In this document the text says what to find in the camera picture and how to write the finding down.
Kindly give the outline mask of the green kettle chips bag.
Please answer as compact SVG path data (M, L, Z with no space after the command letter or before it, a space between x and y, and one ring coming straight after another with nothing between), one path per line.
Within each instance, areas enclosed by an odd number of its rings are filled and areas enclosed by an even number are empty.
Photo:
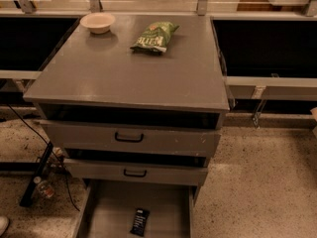
M131 50L165 53L172 35L178 28L178 25L169 21L151 23L131 46Z

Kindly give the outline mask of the black metal leg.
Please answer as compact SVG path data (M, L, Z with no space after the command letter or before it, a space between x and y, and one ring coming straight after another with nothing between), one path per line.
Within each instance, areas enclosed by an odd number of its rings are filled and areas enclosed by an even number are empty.
M52 142L49 142L45 151L43 152L42 156L41 156L41 159L40 159L40 162L36 168L36 170L34 171L32 177L31 177L31 180L20 200L20 203L19 205L22 206L22 207L30 207L32 205L32 195L33 195L33 192L34 190L36 189L36 184L34 183L34 178L35 177L40 177L43 173L43 170L47 164L47 161L51 155L53 151L53 144Z

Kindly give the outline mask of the dark blue rxbar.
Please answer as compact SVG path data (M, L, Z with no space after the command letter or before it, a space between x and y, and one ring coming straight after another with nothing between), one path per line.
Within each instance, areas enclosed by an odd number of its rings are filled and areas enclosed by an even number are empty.
M150 212L148 210L138 208L136 210L134 220L133 220L133 225L130 232L134 235L143 237L149 216L150 216Z

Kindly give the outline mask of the metal bracket under shelf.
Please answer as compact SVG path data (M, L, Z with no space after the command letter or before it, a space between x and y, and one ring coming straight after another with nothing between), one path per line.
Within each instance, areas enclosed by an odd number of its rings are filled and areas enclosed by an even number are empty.
M253 121L253 124L256 128L259 128L260 125L259 125L259 121L260 121L260 117L262 115L262 112L264 110L264 107L266 105L266 100L265 99L262 99L256 106L256 109L253 113L253 116L252 116L252 121Z

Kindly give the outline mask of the open bottom grey drawer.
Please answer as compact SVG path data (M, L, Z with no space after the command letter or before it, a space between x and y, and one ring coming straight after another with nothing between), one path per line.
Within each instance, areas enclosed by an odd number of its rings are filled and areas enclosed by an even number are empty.
M188 186L93 180L72 238L193 238L192 208ZM139 209L150 213L143 236L131 232Z

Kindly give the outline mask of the small clear bottle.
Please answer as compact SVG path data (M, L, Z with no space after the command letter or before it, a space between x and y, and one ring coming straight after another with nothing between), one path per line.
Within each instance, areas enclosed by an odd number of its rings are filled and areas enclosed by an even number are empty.
M36 189L41 194L41 196L45 198L52 198L54 195L54 189L52 185L46 180L42 179L41 177L35 177L33 182L36 185Z

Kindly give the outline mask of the top grey drawer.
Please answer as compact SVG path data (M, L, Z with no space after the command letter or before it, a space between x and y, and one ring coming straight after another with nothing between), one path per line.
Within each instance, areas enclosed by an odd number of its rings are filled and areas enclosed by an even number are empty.
M220 140L215 130L50 120L41 125L64 149L212 157Z

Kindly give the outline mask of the white shoe tip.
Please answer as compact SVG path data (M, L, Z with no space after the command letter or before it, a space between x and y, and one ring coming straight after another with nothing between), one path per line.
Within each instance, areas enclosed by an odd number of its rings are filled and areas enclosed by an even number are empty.
M4 234L9 226L9 218L7 216L0 216L0 236Z

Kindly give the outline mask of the white paper bowl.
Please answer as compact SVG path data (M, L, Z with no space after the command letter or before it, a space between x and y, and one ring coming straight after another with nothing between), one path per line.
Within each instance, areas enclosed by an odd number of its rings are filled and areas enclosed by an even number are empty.
M115 17L109 13L90 13L81 18L80 25L92 34L99 35L107 33L115 21Z

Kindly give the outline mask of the grey drawer cabinet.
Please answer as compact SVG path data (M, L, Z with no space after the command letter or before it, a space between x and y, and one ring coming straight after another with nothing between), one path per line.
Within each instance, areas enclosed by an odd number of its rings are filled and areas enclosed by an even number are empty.
M171 16L167 50L131 50L154 16L120 15L109 33L78 27L24 97L43 120L215 130L229 110L211 21ZM206 168L212 157L64 149L66 159Z

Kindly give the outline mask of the middle grey drawer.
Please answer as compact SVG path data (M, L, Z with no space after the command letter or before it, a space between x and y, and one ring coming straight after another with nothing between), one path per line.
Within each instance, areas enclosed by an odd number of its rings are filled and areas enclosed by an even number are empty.
M206 168L76 159L66 159L64 163L74 177L83 179L200 186L204 184L208 174Z

